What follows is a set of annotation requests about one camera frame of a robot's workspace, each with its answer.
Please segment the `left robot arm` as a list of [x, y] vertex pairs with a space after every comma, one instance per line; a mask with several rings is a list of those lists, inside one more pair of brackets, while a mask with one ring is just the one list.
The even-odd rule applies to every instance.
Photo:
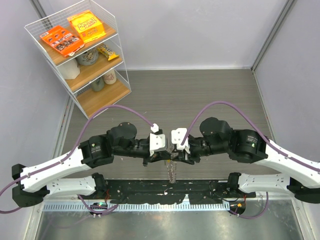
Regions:
[[82, 195], [85, 199], [101, 199], [108, 190], [103, 175], [94, 173], [80, 179], [68, 176], [111, 164], [115, 156], [140, 158], [144, 166], [170, 158], [168, 141], [161, 129], [152, 128], [144, 139], [137, 139], [136, 135], [133, 124], [122, 122], [45, 163], [32, 167], [14, 165], [11, 172], [17, 186], [12, 189], [12, 199], [21, 208], [35, 206], [46, 197]]

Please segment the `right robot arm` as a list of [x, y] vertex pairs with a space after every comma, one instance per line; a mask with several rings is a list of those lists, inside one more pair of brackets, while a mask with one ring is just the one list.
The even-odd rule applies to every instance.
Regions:
[[199, 127], [201, 137], [193, 137], [186, 128], [171, 131], [171, 143], [178, 153], [175, 160], [190, 165], [201, 157], [227, 154], [231, 160], [276, 170], [277, 174], [252, 175], [232, 172], [226, 191], [232, 197], [253, 192], [292, 194], [311, 204], [320, 202], [320, 164], [278, 146], [266, 136], [250, 129], [233, 129], [224, 120], [205, 119]]

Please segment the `metal disc with keyrings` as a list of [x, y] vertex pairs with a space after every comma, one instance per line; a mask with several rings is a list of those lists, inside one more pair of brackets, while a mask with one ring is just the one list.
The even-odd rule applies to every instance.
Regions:
[[177, 163], [173, 161], [174, 154], [173, 154], [174, 147], [170, 146], [169, 147], [169, 153], [170, 153], [170, 159], [165, 161], [165, 166], [167, 168], [167, 173], [168, 173], [168, 179], [171, 184], [176, 183], [177, 181]]

